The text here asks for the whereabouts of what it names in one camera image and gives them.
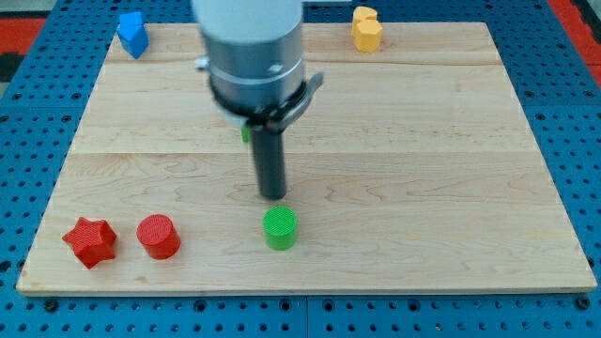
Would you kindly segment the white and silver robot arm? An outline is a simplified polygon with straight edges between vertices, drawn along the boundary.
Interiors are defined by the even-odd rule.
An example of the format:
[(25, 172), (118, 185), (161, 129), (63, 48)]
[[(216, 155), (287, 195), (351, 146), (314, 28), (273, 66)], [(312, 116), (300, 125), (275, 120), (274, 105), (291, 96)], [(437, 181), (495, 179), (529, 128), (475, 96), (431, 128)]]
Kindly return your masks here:
[(192, 0), (219, 109), (240, 126), (281, 133), (308, 109), (324, 74), (305, 77), (300, 0)]

